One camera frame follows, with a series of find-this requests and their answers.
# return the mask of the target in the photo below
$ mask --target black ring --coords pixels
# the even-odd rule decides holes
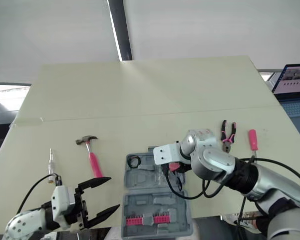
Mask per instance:
[[[132,166],[132,165],[131,165],[132,159],[138,159],[138,164],[137,164],[136,166]],[[128,165],[129,165],[130,168],[136,169],[136,168],[141,164],[141,158],[140,158],[139,156],[137,156],[137,155],[132,155],[132,156],[130,156],[130,157],[128,158],[127,163],[128,163]]]

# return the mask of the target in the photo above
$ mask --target screwdriver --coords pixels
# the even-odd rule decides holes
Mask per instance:
[[[256,136],[256,130],[251,129],[249,130],[249,140],[250,140],[250,147],[253,151],[254,157],[256,157],[256,150],[258,150],[258,138]]]
[[[48,174],[53,174],[53,173],[54,173],[54,161],[53,161],[52,149],[50,148],[50,159],[49,159],[49,164],[48,164]],[[48,183],[50,183],[50,184],[54,183],[54,178],[55,178],[55,176],[49,176],[48,177]]]

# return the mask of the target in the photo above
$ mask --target pink hammer handle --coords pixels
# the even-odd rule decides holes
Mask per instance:
[[[90,164],[93,170],[93,174],[95,178],[101,178],[103,177],[103,174],[101,172],[101,168],[99,166],[98,163],[98,158],[96,157],[96,155],[92,152],[89,153],[89,159],[90,159]]]
[[[258,139],[256,137],[255,129],[249,130],[249,140],[250,140],[251,150],[252,151],[258,150]]]

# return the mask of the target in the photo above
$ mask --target hammer head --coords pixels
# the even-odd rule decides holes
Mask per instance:
[[[88,135],[88,136],[82,137],[81,139],[75,140],[75,143],[77,145],[80,145],[81,143],[88,143],[88,142],[90,142],[91,139],[98,139],[98,138],[96,136]]]

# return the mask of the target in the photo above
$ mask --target tool case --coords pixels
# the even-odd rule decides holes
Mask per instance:
[[[184,186],[184,173],[170,173],[169,179],[176,190],[179,182]],[[152,147],[147,153],[126,156],[124,185],[129,193],[123,197],[123,240],[176,238],[193,233],[188,200],[171,192],[161,166],[154,163]]]

